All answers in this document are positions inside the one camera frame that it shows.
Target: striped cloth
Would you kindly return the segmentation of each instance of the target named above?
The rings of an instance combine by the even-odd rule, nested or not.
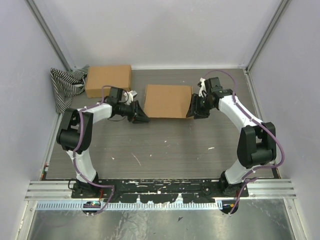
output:
[[[71,106],[72,97],[85,91],[88,70],[88,65],[77,71],[61,71],[51,68],[50,75],[57,113],[64,113]]]

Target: cardboard box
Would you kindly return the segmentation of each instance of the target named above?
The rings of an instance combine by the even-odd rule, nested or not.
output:
[[[86,96],[88,98],[101,98],[101,88],[104,85],[110,85],[130,91],[131,66],[90,66],[85,84]],[[105,87],[104,96],[108,96],[109,91],[110,87]]]
[[[149,84],[143,111],[149,118],[185,119],[191,97],[191,86]]]

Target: black mounting plate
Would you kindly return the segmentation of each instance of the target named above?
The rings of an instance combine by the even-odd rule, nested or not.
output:
[[[218,187],[218,179],[100,179],[100,185],[113,185],[114,195],[111,203],[136,203],[139,197],[141,203],[152,201],[155,204],[176,201],[179,194],[183,203],[214,203],[214,198],[235,197],[224,195]],[[73,186],[73,199],[90,199],[99,196],[82,194]],[[110,188],[103,188],[106,201],[111,194]],[[248,190],[242,191],[241,197],[249,196]]]

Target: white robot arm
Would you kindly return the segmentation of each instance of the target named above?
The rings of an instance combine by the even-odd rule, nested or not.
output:
[[[242,184],[243,178],[248,172],[276,158],[275,141],[253,120],[264,125],[274,135],[276,134],[275,126],[271,122],[264,123],[250,113],[239,102],[238,97],[233,96],[231,89],[223,89],[218,77],[207,80],[201,78],[198,86],[200,87],[199,94],[192,95],[186,116],[193,116],[194,119],[208,118],[210,110],[216,108],[224,113],[240,132],[237,148],[238,159],[221,174],[219,179],[221,191],[233,194],[235,189]]]
[[[121,102],[123,95],[125,96],[125,102]],[[99,187],[88,183],[88,181],[95,184],[99,183],[98,173],[92,165],[89,152],[93,124],[103,119],[112,118],[114,115],[127,116],[128,121],[134,124],[150,121],[140,108],[139,102],[134,101],[136,95],[135,91],[127,92],[121,88],[111,87],[109,96],[105,97],[102,103],[98,102],[94,106],[82,109],[68,108],[64,112],[56,141],[67,152],[76,167],[76,185],[81,191],[94,196],[100,190]],[[83,129],[80,127],[80,112]],[[74,156],[81,134],[83,138]]]

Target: white wall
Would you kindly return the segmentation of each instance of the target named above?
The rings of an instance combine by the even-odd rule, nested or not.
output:
[[[264,115],[275,123],[307,232],[320,236],[320,1],[294,0],[251,72]]]
[[[56,117],[50,67],[63,66],[25,1],[0,5],[0,239],[11,240]]]
[[[280,0],[35,0],[77,68],[244,67]]]

